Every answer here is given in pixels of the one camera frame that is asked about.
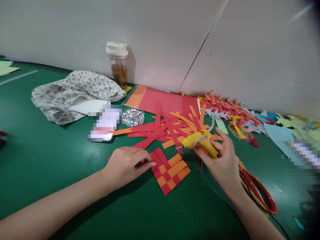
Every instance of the green table surface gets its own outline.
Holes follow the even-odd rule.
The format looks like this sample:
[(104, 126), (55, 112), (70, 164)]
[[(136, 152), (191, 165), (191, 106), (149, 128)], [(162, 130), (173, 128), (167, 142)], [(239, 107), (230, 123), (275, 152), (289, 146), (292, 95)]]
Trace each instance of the green table surface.
[[(0, 82), (32, 70), (38, 72), (0, 86), (0, 131), (8, 133), (7, 144), (0, 150), (0, 219), (93, 174), (107, 164), (116, 148), (144, 139), (121, 135), (111, 144), (88, 142), (94, 119), (84, 117), (66, 126), (48, 121), (30, 100), (31, 91), (63, 79), (71, 71), (19, 62), (12, 66), (21, 69), (0, 77)], [(151, 116), (146, 113), (146, 122), (154, 121)], [(205, 117), (205, 124), (211, 124), (209, 117)], [(248, 171), (274, 198), (279, 210), (275, 218), (291, 239), (301, 238), (305, 231), (297, 227), (292, 216), (308, 230), (310, 216), (301, 203), (313, 201), (310, 171), (296, 167), (265, 135), (255, 135), (260, 148), (239, 141), (231, 133), (229, 136)], [(176, 154), (174, 147), (163, 149), (159, 141), (147, 151), (159, 147), (168, 159)], [(191, 173), (168, 196), (148, 170), (79, 213), (52, 238), (249, 239), (223, 194), (203, 183), (195, 153), (185, 150), (182, 157)]]

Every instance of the red scissors handle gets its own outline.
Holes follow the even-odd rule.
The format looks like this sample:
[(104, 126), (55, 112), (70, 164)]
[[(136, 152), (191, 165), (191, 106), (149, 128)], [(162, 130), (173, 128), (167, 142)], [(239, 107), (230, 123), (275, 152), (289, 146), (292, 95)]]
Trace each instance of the red scissors handle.
[[(255, 176), (253, 176), (251, 173), (249, 173), (248, 171), (246, 171), (244, 169), (240, 169), (240, 175), (243, 177), (243, 179), (246, 182), (246, 184), (252, 189), (254, 195), (259, 199), (259, 201), (265, 207), (267, 212), (269, 214), (271, 214), (271, 215), (276, 215), (278, 213), (278, 209), (277, 209), (276, 203), (274, 202), (273, 198), (269, 194), (268, 190), (262, 185), (262, 183), (258, 179), (256, 179)], [(268, 198), (268, 201), (270, 203), (271, 209), (269, 209), (267, 207), (267, 205), (265, 204), (265, 202), (262, 200), (262, 198), (261, 198), (256, 186), (254, 185), (254, 183), (252, 182), (252, 180), (250, 178), (252, 178), (262, 188), (263, 192), (265, 193), (265, 195)]]

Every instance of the person's left hand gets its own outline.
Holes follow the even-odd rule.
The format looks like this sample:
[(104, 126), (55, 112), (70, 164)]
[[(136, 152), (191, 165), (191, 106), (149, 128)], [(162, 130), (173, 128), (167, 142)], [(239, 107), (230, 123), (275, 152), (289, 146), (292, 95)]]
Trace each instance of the person's left hand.
[(150, 167), (155, 166), (146, 150), (135, 147), (121, 147), (114, 150), (108, 164), (101, 170), (102, 175), (111, 184), (111, 191), (119, 189), (133, 181)]

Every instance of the bottle cap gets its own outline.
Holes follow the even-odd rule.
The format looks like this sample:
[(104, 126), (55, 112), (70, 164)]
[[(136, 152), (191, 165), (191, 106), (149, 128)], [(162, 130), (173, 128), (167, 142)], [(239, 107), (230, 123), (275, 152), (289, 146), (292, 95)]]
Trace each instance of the bottle cap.
[(115, 56), (127, 56), (127, 44), (120, 42), (107, 42), (106, 52)]

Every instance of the cloth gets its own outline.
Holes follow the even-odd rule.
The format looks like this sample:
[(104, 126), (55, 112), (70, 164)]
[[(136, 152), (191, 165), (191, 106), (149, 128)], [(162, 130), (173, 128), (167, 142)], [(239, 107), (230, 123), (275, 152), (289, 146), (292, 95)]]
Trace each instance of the cloth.
[(35, 88), (31, 100), (49, 121), (63, 125), (86, 116), (69, 110), (78, 97), (114, 102), (125, 96), (118, 84), (101, 73), (73, 71), (65, 79)]

